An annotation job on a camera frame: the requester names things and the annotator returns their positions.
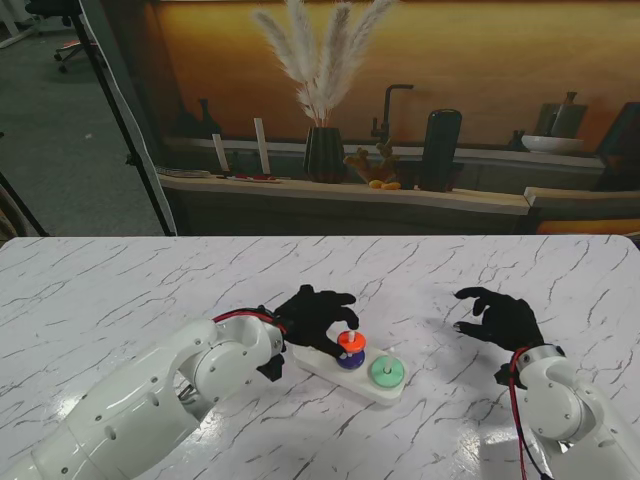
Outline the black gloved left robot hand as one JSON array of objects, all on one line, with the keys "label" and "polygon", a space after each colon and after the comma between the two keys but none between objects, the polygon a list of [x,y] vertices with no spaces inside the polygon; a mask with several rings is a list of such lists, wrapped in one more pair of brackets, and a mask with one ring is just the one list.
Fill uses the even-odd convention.
[{"label": "black gloved left robot hand", "polygon": [[350,308],[355,302],[356,297],[350,293],[316,292],[311,285],[302,285],[294,296],[274,310],[273,317],[284,327],[286,342],[312,347],[339,359],[347,356],[346,350],[331,340],[327,332],[336,322],[345,322],[350,330],[359,329],[359,318]]}]

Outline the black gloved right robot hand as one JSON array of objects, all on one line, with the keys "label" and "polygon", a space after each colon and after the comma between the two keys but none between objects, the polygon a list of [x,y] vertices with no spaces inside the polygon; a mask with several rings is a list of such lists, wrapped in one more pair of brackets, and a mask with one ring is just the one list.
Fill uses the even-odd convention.
[{"label": "black gloved right robot hand", "polygon": [[454,296],[459,300],[473,299],[472,315],[481,317],[479,324],[456,322],[457,332],[510,352],[545,343],[535,314],[525,300],[484,287],[463,288]]}]

